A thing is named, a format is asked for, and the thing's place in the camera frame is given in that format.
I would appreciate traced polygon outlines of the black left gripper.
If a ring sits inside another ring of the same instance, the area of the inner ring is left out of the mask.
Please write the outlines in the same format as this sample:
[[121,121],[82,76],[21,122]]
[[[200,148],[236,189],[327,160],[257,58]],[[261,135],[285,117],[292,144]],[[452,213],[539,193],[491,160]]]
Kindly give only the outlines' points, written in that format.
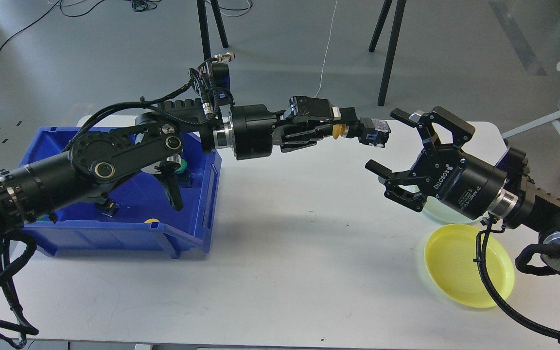
[[[277,122],[280,116],[283,122]],[[327,99],[306,96],[291,97],[286,111],[271,112],[262,104],[232,106],[229,120],[238,161],[271,155],[273,124],[275,145],[282,153],[289,153],[314,146],[334,131],[343,134],[358,123],[355,108],[338,108]]]

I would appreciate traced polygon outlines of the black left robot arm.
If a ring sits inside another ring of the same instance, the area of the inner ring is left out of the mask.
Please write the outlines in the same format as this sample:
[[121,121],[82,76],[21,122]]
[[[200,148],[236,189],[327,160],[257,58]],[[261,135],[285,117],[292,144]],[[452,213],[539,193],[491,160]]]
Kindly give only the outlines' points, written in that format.
[[291,97],[288,108],[276,112],[236,106],[228,71],[234,58],[231,52],[207,58],[164,97],[102,108],[60,153],[0,173],[0,289],[16,317],[15,323],[0,320],[0,339],[19,350],[28,335],[38,334],[23,315],[13,281],[37,250],[35,239],[21,232],[25,224],[42,216],[56,222],[58,209],[77,202],[112,213],[109,193],[143,170],[158,180],[171,207],[182,210],[183,134],[199,133],[205,153],[232,148],[239,160],[268,157],[273,146],[291,152],[325,137],[363,137],[366,125],[355,109],[324,98]]

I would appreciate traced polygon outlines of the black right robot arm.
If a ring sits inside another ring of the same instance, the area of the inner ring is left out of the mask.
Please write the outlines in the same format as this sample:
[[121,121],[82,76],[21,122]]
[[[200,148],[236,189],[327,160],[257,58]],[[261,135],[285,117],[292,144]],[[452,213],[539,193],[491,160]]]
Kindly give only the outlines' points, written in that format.
[[474,259],[486,291],[513,321],[560,343],[560,330],[536,323],[504,301],[489,278],[486,257],[496,221],[502,222],[501,232],[525,226],[538,233],[538,241],[523,248],[515,259],[516,269],[536,276],[560,276],[560,198],[535,185],[526,154],[518,149],[508,148],[496,165],[465,152],[462,147],[475,128],[440,106],[412,114],[396,108],[390,115],[415,128],[423,148],[404,172],[367,162],[365,168],[385,186],[385,197],[416,212],[433,197],[471,219],[486,214],[485,229],[476,235]]

